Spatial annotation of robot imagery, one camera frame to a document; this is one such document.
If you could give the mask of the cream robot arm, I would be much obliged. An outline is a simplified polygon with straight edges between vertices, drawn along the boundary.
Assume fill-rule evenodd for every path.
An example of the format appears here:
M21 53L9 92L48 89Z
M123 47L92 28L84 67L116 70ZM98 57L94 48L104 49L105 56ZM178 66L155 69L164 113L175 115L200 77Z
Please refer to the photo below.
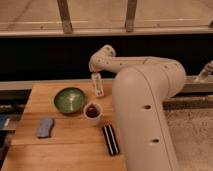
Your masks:
M180 171L163 102L184 87L181 63L153 56L118 57L105 45L91 56L89 70L116 74L112 102L127 171Z

